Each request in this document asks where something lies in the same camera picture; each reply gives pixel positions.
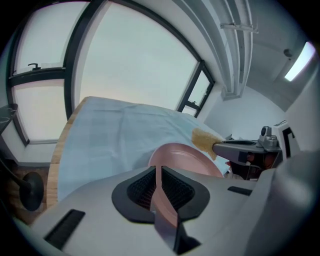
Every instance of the window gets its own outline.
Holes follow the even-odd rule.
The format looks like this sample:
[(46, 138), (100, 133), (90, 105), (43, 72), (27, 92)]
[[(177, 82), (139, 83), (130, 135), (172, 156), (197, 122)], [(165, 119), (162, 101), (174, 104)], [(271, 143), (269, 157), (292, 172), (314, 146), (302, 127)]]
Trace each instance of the window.
[(202, 100), (204, 99), (204, 97), (207, 93), (207, 89), (208, 89), (209, 84), (210, 84), (210, 82), (209, 82), (208, 78), (206, 77), (205, 73), (203, 71), (201, 71), (188, 101), (196, 104), (197, 106), (200, 106)]
[(21, 126), (30, 143), (56, 142), (67, 118), (64, 80), (44, 80), (12, 88)]
[(107, 3), (77, 65), (75, 107), (97, 96), (176, 110), (197, 60), (163, 26), (131, 8)]
[(28, 20), (18, 45), (14, 75), (39, 67), (62, 67), (73, 28), (87, 2), (64, 2), (35, 11)]

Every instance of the black window frame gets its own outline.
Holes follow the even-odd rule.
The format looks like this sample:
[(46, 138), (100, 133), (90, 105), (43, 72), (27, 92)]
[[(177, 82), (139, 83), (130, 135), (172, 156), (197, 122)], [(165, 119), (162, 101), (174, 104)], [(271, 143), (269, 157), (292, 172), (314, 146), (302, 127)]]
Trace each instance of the black window frame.
[[(52, 4), (59, 4), (64, 2), (89, 2), (86, 6), (83, 13), (80, 15), (78, 21), (76, 22), (73, 31), (71, 33), (71, 37), (67, 44), (63, 66), (62, 67), (54, 67), (54, 68), (41, 68), (38, 70), (32, 70), (29, 72), (24, 72), (20, 74), (14, 75), (15, 72), (15, 61), (18, 51), (19, 42), (21, 36), (23, 34), (24, 28), (29, 21), (31, 15), (39, 10), (40, 8), (52, 5)], [(9, 49), (9, 61), (7, 64), (7, 72), (6, 72), (6, 91), (7, 91), (7, 99), (9, 104), (14, 103), (13, 95), (12, 95), (12, 87), (35, 82), (35, 81), (44, 81), (44, 80), (54, 80), (54, 79), (64, 79), (64, 106), (65, 106), (65, 113), (67, 120), (72, 115), (73, 109), (73, 96), (74, 96), (74, 86), (75, 86), (75, 72), (76, 67), (79, 60), (80, 51), (84, 42), (84, 39), (87, 35), (87, 32), (96, 18), (96, 14), (100, 10), (100, 8), (106, 3), (108, 0), (61, 0), (59, 2), (52, 1), (52, 0), (45, 0), (42, 3), (38, 4), (34, 7), (34, 9), (27, 15), (27, 17), (20, 23), (15, 34), (13, 36), (13, 41), (11, 47)], [(203, 108), (208, 96), (215, 84), (213, 76), (211, 75), (205, 61), (201, 59), (200, 55), (194, 49), (194, 47), (190, 44), (190, 42), (174, 27), (172, 26), (167, 20), (162, 18), (160, 15), (155, 13), (154, 11), (150, 10), (149, 8), (136, 3), (132, 0), (110, 0), (110, 2), (117, 3), (126, 7), (129, 7), (135, 11), (138, 11), (141, 14), (146, 15), (147, 17), (151, 18), (152, 20), (156, 21), (158, 24), (163, 26), (169, 32), (171, 32), (194, 56), (197, 61), (197, 65), (195, 67), (194, 72), (189, 80), (189, 84), (187, 85), (186, 91), (180, 101), (177, 111), (182, 112), (185, 106), (193, 108), (196, 110), (194, 117), (196, 118), (201, 109)], [(201, 103), (198, 105), (188, 101), (189, 96), (194, 89), (196, 82), (199, 78), (200, 73), (204, 72), (206, 75), (209, 86), (207, 87), (206, 94), (202, 99)], [(27, 146), (30, 143), (30, 140), (25, 137), (23, 132), (22, 126), (19, 123), (19, 118), (16, 116), (13, 119), (13, 123), (17, 133), (22, 140), (24, 146)]]

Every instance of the sponge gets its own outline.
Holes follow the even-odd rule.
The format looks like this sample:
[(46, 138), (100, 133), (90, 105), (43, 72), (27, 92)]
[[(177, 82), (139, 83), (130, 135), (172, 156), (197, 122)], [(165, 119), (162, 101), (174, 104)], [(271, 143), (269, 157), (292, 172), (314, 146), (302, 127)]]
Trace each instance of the sponge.
[(223, 142), (221, 138), (200, 128), (195, 128), (192, 131), (192, 143), (201, 151), (207, 152), (212, 160), (216, 160), (217, 157), (217, 154), (213, 151), (213, 145), (221, 142)]

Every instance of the ceiling light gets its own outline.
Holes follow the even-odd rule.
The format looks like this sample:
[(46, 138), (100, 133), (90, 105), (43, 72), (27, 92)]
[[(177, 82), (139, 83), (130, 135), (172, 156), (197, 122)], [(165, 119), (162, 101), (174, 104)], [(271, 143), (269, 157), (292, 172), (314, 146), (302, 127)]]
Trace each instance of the ceiling light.
[(308, 64), (315, 52), (314, 46), (310, 42), (306, 42), (299, 57), (284, 78), (292, 81)]

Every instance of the pink plate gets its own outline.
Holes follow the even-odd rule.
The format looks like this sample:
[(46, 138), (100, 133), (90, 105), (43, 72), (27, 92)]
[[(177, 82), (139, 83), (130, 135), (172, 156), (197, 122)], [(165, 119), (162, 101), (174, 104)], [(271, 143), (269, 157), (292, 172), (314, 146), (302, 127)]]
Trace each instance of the pink plate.
[(153, 152), (149, 166), (156, 166), (156, 189), (152, 196), (152, 204), (155, 206), (157, 214), (160, 213), (175, 227), (178, 215), (162, 190), (161, 166), (223, 178), (219, 169), (208, 157), (193, 147), (180, 143), (168, 143), (160, 146)]
[(219, 169), (208, 157), (193, 147), (180, 143), (160, 146), (153, 152), (149, 166), (168, 166), (223, 178)]

